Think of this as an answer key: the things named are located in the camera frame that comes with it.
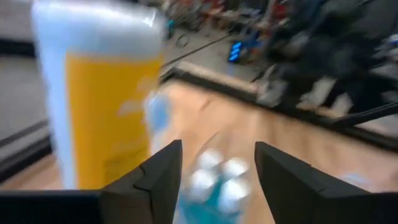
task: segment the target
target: white bottle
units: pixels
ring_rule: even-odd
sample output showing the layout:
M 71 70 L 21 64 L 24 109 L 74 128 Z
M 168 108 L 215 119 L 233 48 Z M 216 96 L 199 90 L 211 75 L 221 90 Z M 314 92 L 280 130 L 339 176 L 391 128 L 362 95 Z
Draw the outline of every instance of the white bottle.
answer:
M 249 183 L 242 178 L 225 182 L 218 197 L 218 210 L 227 215 L 243 211 L 250 191 Z
M 34 1 L 32 28 L 66 189 L 98 189 L 149 157 L 143 101 L 162 65 L 155 9 Z
M 224 180 L 244 177 L 249 171 L 249 164 L 244 160 L 234 157 L 223 164 Z
M 187 196 L 193 202 L 206 202 L 213 193 L 214 187 L 218 181 L 217 175 L 210 171 L 196 170 L 188 180 Z

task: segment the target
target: black edge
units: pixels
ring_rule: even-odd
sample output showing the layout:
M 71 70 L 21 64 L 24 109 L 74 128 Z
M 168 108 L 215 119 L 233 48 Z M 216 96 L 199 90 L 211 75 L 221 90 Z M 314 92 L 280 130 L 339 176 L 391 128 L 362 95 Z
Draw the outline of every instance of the black edge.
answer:
M 8 144 L 13 143 L 14 141 L 16 141 L 20 138 L 28 136 L 44 127 L 47 127 L 48 123 L 49 123 L 48 121 L 42 120 L 42 121 L 39 121 L 38 123 L 33 124 L 32 126 L 29 126 L 25 129 L 17 132 L 17 133 L 12 134 L 4 139 L 0 139 L 0 148 L 7 146 Z
M 0 55 L 36 58 L 33 42 L 0 38 Z
M 0 183 L 51 153 L 50 137 L 44 137 L 0 163 Z
M 256 93 L 248 93 L 243 90 L 238 90 L 222 83 L 216 83 L 211 80 L 207 80 L 205 78 L 194 76 L 189 72 L 181 71 L 177 68 L 173 68 L 168 74 L 166 74 L 165 77 L 162 77 L 160 81 L 161 83 L 166 83 L 167 81 L 173 79 L 192 83 L 202 88 L 209 88 L 212 89 L 213 91 L 227 94 L 228 96 L 241 100 L 245 103 L 260 106 L 261 108 L 271 110 L 276 113 L 280 113 L 285 116 L 304 121 L 306 123 L 320 126 L 330 131 L 334 131 L 342 135 L 355 138 L 362 142 L 372 144 L 386 151 L 398 152 L 398 139 L 396 138 L 389 138 L 387 136 L 383 136 L 381 134 L 374 133 L 372 131 L 368 131 L 357 127 L 334 126 L 333 123 L 331 122 L 332 119 L 309 111 L 304 111 L 299 109 L 287 110 L 286 108 L 270 108 L 265 105 L 260 105 L 256 103 Z

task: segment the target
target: blue light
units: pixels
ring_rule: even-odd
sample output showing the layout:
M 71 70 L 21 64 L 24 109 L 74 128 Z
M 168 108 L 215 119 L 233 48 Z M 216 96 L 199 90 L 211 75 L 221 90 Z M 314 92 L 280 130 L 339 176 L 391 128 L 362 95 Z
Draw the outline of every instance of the blue light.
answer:
M 241 51 L 241 49 L 234 49 L 230 55 L 238 54 Z
M 232 46 L 233 49 L 237 49 L 238 47 L 242 46 L 242 43 L 236 43 Z
M 238 58 L 238 56 L 237 56 L 237 55 L 234 55 L 234 56 L 232 56 L 232 57 L 229 58 L 229 61 L 233 61 L 233 60 L 235 60 L 235 59 L 237 59 L 237 58 Z

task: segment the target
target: plastic bottle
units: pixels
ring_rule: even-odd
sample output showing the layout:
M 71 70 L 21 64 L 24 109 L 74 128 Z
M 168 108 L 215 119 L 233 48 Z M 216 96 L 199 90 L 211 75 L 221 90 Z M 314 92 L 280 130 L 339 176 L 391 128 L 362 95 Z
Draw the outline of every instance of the plastic bottle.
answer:
M 164 147 L 164 134 L 170 123 L 170 102 L 167 95 L 152 92 L 145 102 L 146 123 L 151 135 L 150 154 Z
M 116 2 L 34 1 L 53 148 L 67 189 L 99 189 L 149 157 L 143 101 L 155 88 L 164 18 Z
M 237 157 L 222 161 L 211 148 L 198 156 L 195 171 L 181 188 L 175 223 L 239 223 L 251 193 L 249 165 Z

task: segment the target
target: table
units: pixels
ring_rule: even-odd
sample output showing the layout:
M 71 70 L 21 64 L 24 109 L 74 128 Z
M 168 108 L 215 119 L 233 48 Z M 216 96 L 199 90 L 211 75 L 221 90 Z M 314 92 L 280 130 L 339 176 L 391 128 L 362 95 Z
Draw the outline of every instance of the table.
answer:
M 245 88 L 244 82 L 238 84 L 239 81 L 231 77 L 226 82 Z M 251 84 L 246 85 L 248 89 L 252 88 Z M 249 178 L 253 191 L 244 223 L 273 223 L 254 166 L 256 141 L 264 141 L 371 192 L 398 189 L 398 154 L 184 82 L 168 81 L 161 86 L 161 91 L 169 96 L 172 108 L 164 144 L 173 139 L 182 140 L 183 172 L 216 133 L 220 137 L 214 141 L 215 147 L 225 150 L 228 157 L 241 157 L 250 162 Z M 4 183 L 1 189 L 45 190 L 60 189 L 61 186 L 54 156 L 47 156 Z

